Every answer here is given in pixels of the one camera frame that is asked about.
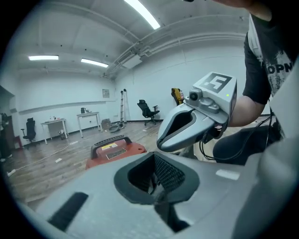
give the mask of person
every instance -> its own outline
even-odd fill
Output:
[[[292,70],[298,56],[298,39],[296,26],[296,6],[285,0],[214,0],[230,7],[242,7],[251,14],[260,43],[262,59],[249,47],[248,34],[244,42],[246,84],[243,95],[237,99],[229,127],[242,127],[255,121],[263,112],[272,94],[279,90]],[[263,152],[269,133],[268,144],[280,140],[284,135],[276,121],[273,126],[259,127],[248,139],[243,152],[236,158],[227,159],[237,154],[253,128],[220,139],[213,148],[217,162],[244,165],[247,158]]]
[[[0,113],[0,154],[1,154],[1,162],[5,162],[6,158],[10,158],[13,155],[10,152],[6,137],[5,137],[5,126],[8,125],[8,121],[6,114]]]

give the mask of desk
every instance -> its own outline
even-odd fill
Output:
[[[67,138],[67,132],[66,132],[66,129],[65,129],[65,119],[56,119],[56,120],[47,121],[47,122],[41,123],[41,125],[43,127],[44,125],[54,124],[54,123],[57,123],[57,122],[62,122],[62,125],[64,127],[64,134],[65,134],[65,137]],[[48,144],[47,136],[46,136],[44,127],[43,127],[43,135],[45,137],[45,143]]]
[[[101,130],[101,132],[103,132],[102,126],[99,124],[99,112],[91,112],[91,113],[85,113],[85,114],[77,114],[77,120],[78,120],[78,125],[79,125],[79,130],[80,130],[80,134],[81,134],[81,138],[83,138],[83,134],[82,134],[82,129],[81,129],[81,124],[80,124],[80,117],[85,117],[85,116],[92,116],[94,115],[97,119],[97,125],[98,125],[98,130]]]

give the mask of black mesh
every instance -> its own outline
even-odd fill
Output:
[[[184,173],[157,155],[152,155],[144,162],[136,165],[128,173],[131,184],[142,191],[149,192],[153,185],[153,178],[157,177],[157,184],[161,184],[166,193],[177,189],[185,180]]]

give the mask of fluorescent light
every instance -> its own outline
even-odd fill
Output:
[[[58,60],[58,56],[28,56],[30,61]]]
[[[154,30],[160,27],[159,23],[153,17],[152,14],[142,5],[138,0],[125,0],[128,4],[130,4],[137,12],[140,13],[145,20],[153,27]]]
[[[84,59],[84,58],[81,59],[81,62],[89,63],[89,64],[93,64],[93,65],[98,65],[98,66],[105,67],[105,68],[108,67],[107,64],[104,64],[104,63],[101,63],[101,62],[95,62],[95,61],[87,60],[87,59]]]

